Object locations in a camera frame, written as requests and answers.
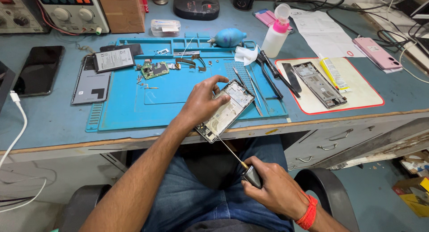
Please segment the white mat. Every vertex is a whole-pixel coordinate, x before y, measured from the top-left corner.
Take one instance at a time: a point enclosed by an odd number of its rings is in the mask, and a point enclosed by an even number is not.
[[[290,63],[291,65],[297,65],[305,62],[312,62],[313,65],[319,70],[319,72],[328,80],[331,84],[325,71],[319,64],[320,59],[318,58],[302,58],[302,59],[278,59],[275,61],[277,69],[281,74],[287,78],[287,75],[283,69],[282,63]],[[298,103],[299,108],[308,115],[323,114],[335,111],[346,111],[351,109],[361,109],[368,107],[375,107],[384,105],[384,100],[381,96],[373,89],[373,87],[365,80],[365,78],[356,70],[356,68],[346,58],[332,58],[332,63],[335,65],[341,76],[344,78],[348,86],[353,90],[351,92],[345,92],[341,95],[347,98],[347,103],[336,106],[331,109],[327,109],[322,102],[314,95],[314,93],[304,84],[301,78],[297,77],[299,85],[302,88],[302,92],[299,93],[301,98],[296,98],[292,93],[293,98]]]

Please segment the blue silicone repair mat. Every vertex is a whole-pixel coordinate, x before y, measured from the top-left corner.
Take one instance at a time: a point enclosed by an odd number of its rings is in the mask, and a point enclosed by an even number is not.
[[[93,104],[86,131],[96,132],[168,125],[179,113],[196,83],[214,75],[223,75],[229,79],[239,80],[233,67],[237,69],[247,88],[251,92],[257,93],[264,115],[261,117],[255,105],[251,104],[238,120],[287,115],[283,102],[276,98],[259,65],[253,62],[244,67],[242,62],[234,60],[235,48],[213,47],[207,43],[209,39],[208,36],[198,37],[197,34],[194,38],[119,38],[116,45],[141,45],[144,54],[134,57],[136,64],[143,65],[145,59],[152,59],[153,63],[160,61],[175,63],[175,59],[181,56],[174,55],[174,52],[183,52],[187,45],[186,51],[200,51],[207,71],[199,71],[198,67],[191,69],[188,64],[181,63],[180,70],[171,69],[169,74],[149,80],[142,78],[141,83],[158,89],[145,89],[146,85],[137,84],[137,77],[142,73],[136,71],[135,66],[114,71],[110,78],[108,99],[105,102]],[[254,49],[255,46],[253,41],[244,41],[245,48]],[[158,54],[163,49],[168,49],[168,52]],[[190,55],[183,56],[189,60],[190,57]],[[197,66],[203,67],[199,59],[193,61]],[[262,94],[255,91],[251,86],[246,70],[254,78]],[[218,83],[218,86],[222,89],[225,83]]]

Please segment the blue desk surface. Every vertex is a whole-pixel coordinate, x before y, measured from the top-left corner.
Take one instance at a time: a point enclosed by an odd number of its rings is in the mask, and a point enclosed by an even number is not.
[[[172,0],[165,6],[158,6],[149,1],[150,13],[146,14],[146,32],[140,34],[107,34],[90,36],[66,36],[51,31],[50,34],[25,34],[0,36],[0,59],[9,68],[18,72],[24,65],[29,51],[35,46],[63,45],[66,48],[64,59],[55,81],[54,89],[49,96],[23,98],[22,107],[28,117],[28,127],[24,135],[17,142],[14,149],[45,147],[62,144],[76,144],[81,142],[94,142],[120,138],[143,138],[157,136],[163,128],[150,128],[143,130],[121,130],[110,132],[85,132],[85,125],[91,105],[70,105],[72,93],[76,84],[81,59],[86,51],[76,48],[76,43],[89,45],[95,50],[105,46],[118,37],[150,37],[150,22],[152,19],[173,19],[181,22],[180,37],[185,32],[208,32],[214,36],[224,28],[234,27],[242,32],[247,32],[247,39],[255,40],[262,44],[268,27],[257,20],[252,12],[236,10],[230,4],[230,0],[219,0],[221,13],[214,21],[193,21],[181,19],[174,15]],[[257,1],[254,10],[268,8],[272,11],[273,2]],[[345,10],[332,10],[331,15],[340,22],[345,23],[364,37],[376,38],[376,31],[370,23],[365,21],[358,13]],[[354,35],[346,30],[350,37]],[[277,59],[290,59],[302,57],[316,57],[316,54],[307,45],[304,38],[295,32],[291,34],[283,45]],[[350,62],[360,71],[367,81],[385,100],[385,105],[333,112],[320,115],[306,115],[299,108],[290,91],[276,80],[275,83],[284,95],[289,118],[292,122],[309,120],[330,119],[338,117],[351,117],[356,115],[383,114],[395,111],[411,111],[429,108],[429,85],[416,80],[405,71],[385,74],[366,58],[350,58]],[[409,60],[404,59],[403,65],[415,75],[427,79]],[[286,117],[267,118],[255,121],[238,121],[231,128],[246,127],[252,125],[286,123]],[[13,104],[10,97],[0,113],[0,150],[6,150],[14,138],[18,135],[23,125],[21,114]]]

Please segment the blue jeans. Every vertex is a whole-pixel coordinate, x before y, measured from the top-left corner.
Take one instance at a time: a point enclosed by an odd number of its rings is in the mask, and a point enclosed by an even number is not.
[[[255,138],[242,154],[243,161],[255,155],[266,163],[278,163],[287,170],[280,136]],[[293,232],[290,221],[279,219],[262,204],[246,196],[240,173],[226,190],[213,190],[202,185],[189,171],[178,153],[164,175],[151,212],[142,228],[143,232],[184,231],[192,224],[212,219],[238,219],[268,229]]]

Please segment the floor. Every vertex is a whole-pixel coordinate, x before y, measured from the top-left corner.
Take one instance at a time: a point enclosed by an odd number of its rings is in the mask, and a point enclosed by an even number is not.
[[[299,170],[291,171],[294,177]],[[350,197],[360,230],[420,232],[429,228],[429,218],[417,217],[391,187],[405,177],[391,161],[367,163],[334,171]],[[59,204],[33,202],[21,209],[2,213],[1,231],[48,232],[53,228]],[[297,232],[304,231],[295,226]]]
[[[292,177],[298,173],[291,171]],[[360,231],[428,231],[429,218],[420,218],[392,190],[405,177],[390,160],[334,171],[347,190]],[[296,232],[304,231],[295,225]]]

